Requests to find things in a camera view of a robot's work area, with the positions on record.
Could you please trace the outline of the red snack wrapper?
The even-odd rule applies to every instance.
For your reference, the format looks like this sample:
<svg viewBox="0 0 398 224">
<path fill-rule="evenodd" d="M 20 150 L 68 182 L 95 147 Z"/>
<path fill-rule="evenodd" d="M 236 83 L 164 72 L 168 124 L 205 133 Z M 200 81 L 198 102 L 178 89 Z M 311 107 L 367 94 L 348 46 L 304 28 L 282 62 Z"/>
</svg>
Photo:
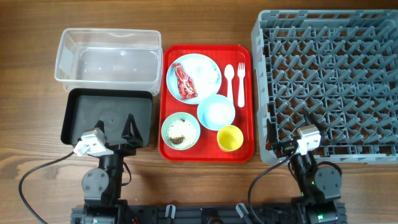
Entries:
<svg viewBox="0 0 398 224">
<path fill-rule="evenodd" d="M 197 91 L 192 78 L 185 72 L 181 63 L 172 65 L 175 76 L 177 77 L 178 92 L 182 100 L 189 100 L 197 97 Z"/>
</svg>

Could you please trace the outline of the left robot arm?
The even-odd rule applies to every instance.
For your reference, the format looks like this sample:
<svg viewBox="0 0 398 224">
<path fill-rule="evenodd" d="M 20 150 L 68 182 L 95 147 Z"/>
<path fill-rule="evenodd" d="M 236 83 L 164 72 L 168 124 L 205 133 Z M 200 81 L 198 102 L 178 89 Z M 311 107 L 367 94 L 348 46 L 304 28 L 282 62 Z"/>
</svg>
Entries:
<svg viewBox="0 0 398 224">
<path fill-rule="evenodd" d="M 143 139 L 134 116 L 129 114 L 121 137 L 125 143 L 110 145 L 104 133 L 104 122 L 99 120 L 93 129 L 83 133 L 74 148 L 78 156 L 88 154 L 99 159 L 99 165 L 89 170 L 82 179 L 84 209 L 77 223 L 137 223 L 134 212 L 126 200 L 121 200 L 124 158 L 134 156 L 142 147 Z"/>
</svg>

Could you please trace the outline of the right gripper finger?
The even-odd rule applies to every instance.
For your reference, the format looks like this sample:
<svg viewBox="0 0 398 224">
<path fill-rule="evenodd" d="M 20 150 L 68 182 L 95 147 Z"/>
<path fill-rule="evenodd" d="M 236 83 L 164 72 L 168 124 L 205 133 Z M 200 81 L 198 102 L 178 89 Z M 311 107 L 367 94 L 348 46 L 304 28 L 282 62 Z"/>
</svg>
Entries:
<svg viewBox="0 0 398 224">
<path fill-rule="evenodd" d="M 320 132 L 320 134 L 324 134 L 324 126 L 321 125 L 314 117 L 314 115 L 308 113 L 307 111 L 304 111 L 303 114 L 304 120 L 305 120 L 305 124 L 307 126 L 309 125 L 314 125 Z"/>
<path fill-rule="evenodd" d="M 277 144 L 277 131 L 271 121 L 267 120 L 267 145 Z"/>
</svg>

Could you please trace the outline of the light blue bowl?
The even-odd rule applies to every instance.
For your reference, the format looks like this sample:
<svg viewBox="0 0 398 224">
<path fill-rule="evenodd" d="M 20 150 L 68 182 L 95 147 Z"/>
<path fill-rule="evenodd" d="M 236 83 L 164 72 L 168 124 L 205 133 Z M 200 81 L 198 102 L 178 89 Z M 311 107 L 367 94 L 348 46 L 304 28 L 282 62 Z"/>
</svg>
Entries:
<svg viewBox="0 0 398 224">
<path fill-rule="evenodd" d="M 223 95 L 211 95 L 198 104 L 198 120 L 211 131 L 219 131 L 222 127 L 232 124 L 235 116 L 233 103 Z"/>
</svg>

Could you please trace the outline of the rice food waste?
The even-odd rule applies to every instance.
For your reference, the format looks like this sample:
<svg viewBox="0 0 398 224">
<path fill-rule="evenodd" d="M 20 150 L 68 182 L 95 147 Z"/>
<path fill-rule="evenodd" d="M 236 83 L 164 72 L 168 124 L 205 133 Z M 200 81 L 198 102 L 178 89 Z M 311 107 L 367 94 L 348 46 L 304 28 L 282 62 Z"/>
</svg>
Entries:
<svg viewBox="0 0 398 224">
<path fill-rule="evenodd" d="M 197 131 L 192 122 L 186 119 L 178 119 L 170 124 L 166 135 L 173 148 L 186 149 L 195 142 Z"/>
</svg>

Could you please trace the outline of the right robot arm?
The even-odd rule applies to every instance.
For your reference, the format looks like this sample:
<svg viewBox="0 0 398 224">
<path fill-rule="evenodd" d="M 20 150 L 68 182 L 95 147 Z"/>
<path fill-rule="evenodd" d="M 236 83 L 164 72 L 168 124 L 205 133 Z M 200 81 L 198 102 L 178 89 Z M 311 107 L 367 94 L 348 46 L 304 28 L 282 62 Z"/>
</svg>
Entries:
<svg viewBox="0 0 398 224">
<path fill-rule="evenodd" d="M 267 121 L 266 148 L 285 156 L 289 170 L 298 183 L 300 197 L 291 200 L 292 223 L 346 223 L 345 205 L 341 198 L 342 170 L 335 163 L 317 162 L 313 150 L 321 145 L 326 127 L 308 114 L 298 135 L 278 140 L 276 128 Z"/>
</svg>

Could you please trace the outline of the green bowl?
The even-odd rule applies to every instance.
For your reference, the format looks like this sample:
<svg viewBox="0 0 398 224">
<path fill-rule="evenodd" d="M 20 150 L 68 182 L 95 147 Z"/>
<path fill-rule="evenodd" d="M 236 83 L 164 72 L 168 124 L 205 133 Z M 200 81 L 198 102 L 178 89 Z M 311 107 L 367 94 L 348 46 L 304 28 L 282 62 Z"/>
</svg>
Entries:
<svg viewBox="0 0 398 224">
<path fill-rule="evenodd" d="M 197 141 L 199 140 L 199 137 L 200 137 L 200 134 L 201 134 L 200 125 L 199 125 L 199 122 L 197 121 L 197 119 L 196 119 L 193 115 L 191 115 L 191 114 L 189 114 L 189 113 L 186 113 L 186 112 L 177 112 L 177 113 L 171 114 L 171 115 L 170 115 L 169 117 L 167 117 L 167 118 L 165 119 L 165 121 L 163 122 L 160 132 L 161 132 L 162 140 L 164 141 L 164 143 L 166 143 L 166 145 L 167 145 L 168 147 L 171 147 L 171 148 L 174 149 L 174 150 L 177 150 L 177 151 L 184 151 L 184 150 L 190 149 L 191 147 L 186 148 L 186 149 L 176 149 L 176 148 L 173 148 L 173 147 L 171 146 L 171 144 L 170 144 L 170 141 L 167 139 L 167 135 L 166 135 L 167 128 L 170 126 L 170 124 L 171 124 L 173 121 L 178 120 L 178 119 L 186 119 L 187 121 L 192 122 L 193 125 L 194 125 L 194 127 L 195 127 L 195 129 L 196 129 L 196 131 L 197 131 L 196 140 L 195 140 L 195 142 L 193 143 L 193 145 L 192 145 L 191 147 L 193 147 L 193 146 L 197 143 Z"/>
</svg>

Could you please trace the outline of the white tissue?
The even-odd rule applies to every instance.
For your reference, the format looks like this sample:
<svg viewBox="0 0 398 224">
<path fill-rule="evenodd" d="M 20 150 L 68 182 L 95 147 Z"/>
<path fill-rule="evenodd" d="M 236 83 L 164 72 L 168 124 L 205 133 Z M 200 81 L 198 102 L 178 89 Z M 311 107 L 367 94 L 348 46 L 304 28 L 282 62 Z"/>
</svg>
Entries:
<svg viewBox="0 0 398 224">
<path fill-rule="evenodd" d="M 185 60 L 183 65 L 189 75 L 193 75 L 206 83 L 215 83 L 219 78 L 217 69 L 209 60 L 191 58 Z"/>
</svg>

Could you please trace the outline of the yellow cup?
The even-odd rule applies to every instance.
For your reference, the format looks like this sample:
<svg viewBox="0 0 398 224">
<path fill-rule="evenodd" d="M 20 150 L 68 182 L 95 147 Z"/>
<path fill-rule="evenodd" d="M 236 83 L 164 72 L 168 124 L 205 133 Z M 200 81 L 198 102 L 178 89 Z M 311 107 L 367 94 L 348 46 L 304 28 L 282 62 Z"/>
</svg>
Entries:
<svg viewBox="0 0 398 224">
<path fill-rule="evenodd" d="M 217 143 L 224 152 L 233 152 L 238 150 L 244 142 L 243 132 L 233 125 L 222 127 L 217 133 Z"/>
</svg>

